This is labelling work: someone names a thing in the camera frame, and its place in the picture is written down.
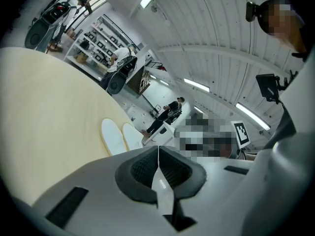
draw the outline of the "box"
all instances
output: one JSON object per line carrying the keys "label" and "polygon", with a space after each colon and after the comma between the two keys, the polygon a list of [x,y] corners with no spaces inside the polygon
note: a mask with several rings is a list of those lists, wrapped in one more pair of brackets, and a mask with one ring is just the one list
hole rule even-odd
{"label": "box", "polygon": [[80,63],[84,64],[88,59],[88,56],[84,53],[80,53],[78,56],[75,57],[75,60]]}
{"label": "box", "polygon": [[73,29],[73,28],[69,29],[66,34],[67,34],[70,38],[73,39],[74,36],[75,36],[74,29]]}

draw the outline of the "white foam pad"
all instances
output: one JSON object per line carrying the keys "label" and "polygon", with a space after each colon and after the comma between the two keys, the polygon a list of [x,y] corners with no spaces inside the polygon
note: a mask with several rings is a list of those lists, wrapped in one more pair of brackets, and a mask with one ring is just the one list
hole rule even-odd
{"label": "white foam pad", "polygon": [[127,151],[123,135],[117,125],[111,119],[104,119],[101,126],[104,143],[112,155]]}
{"label": "white foam pad", "polygon": [[142,148],[143,135],[135,129],[130,123],[123,125],[123,135],[129,150]]}

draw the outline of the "cardboard box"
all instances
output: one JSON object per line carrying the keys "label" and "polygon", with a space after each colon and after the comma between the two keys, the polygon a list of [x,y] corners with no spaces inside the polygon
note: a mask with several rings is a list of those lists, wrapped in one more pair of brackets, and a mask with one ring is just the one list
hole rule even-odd
{"label": "cardboard box", "polygon": [[88,56],[84,53],[80,53],[78,56],[75,57],[75,60],[80,63],[84,64],[88,59]]}
{"label": "cardboard box", "polygon": [[75,32],[73,30],[73,28],[69,29],[66,33],[70,38],[74,38],[75,36]]}
{"label": "cardboard box", "polygon": [[97,64],[97,66],[100,67],[101,69],[103,69],[105,71],[105,73],[108,72],[108,68],[105,65],[99,63],[99,64]]}

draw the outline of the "person in white shirt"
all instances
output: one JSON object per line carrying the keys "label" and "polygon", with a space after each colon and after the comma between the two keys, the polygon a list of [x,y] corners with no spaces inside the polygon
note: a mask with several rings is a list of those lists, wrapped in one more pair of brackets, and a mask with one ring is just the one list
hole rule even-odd
{"label": "person in white shirt", "polygon": [[112,57],[110,58],[111,66],[108,69],[108,72],[104,75],[101,82],[99,83],[99,85],[104,90],[108,88],[109,81],[117,70],[117,63],[130,55],[136,56],[136,54],[134,53],[135,49],[136,47],[134,44],[129,44],[127,48],[126,47],[119,48],[113,53]]}
{"label": "person in white shirt", "polygon": [[60,42],[61,36],[66,28],[66,26],[70,23],[72,18],[77,14],[77,5],[81,5],[80,0],[58,0],[57,2],[68,2],[70,7],[70,11],[68,14],[64,17],[64,20],[62,24],[60,24],[57,29],[54,32],[54,35],[52,37],[52,40],[50,42],[50,45],[48,47],[48,50],[51,52],[62,52],[62,47],[58,46],[57,44]]}

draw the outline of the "white ceiling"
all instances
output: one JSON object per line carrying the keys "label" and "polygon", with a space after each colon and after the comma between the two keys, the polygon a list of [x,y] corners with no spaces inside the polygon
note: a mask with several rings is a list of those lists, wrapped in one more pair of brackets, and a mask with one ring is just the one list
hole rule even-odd
{"label": "white ceiling", "polygon": [[[255,76],[275,73],[283,82],[283,75],[290,69],[299,71],[303,63],[291,56],[287,46],[265,34],[257,21],[245,20],[249,0],[155,0],[146,9],[139,6],[141,0],[108,1],[130,17],[130,24],[151,45],[179,89],[193,96],[196,106],[220,118],[244,120],[252,149],[266,144],[283,111],[281,105],[261,96]],[[209,86],[211,92],[183,85],[183,78]],[[259,125],[238,115],[237,102],[271,125],[269,133],[260,135]]]}

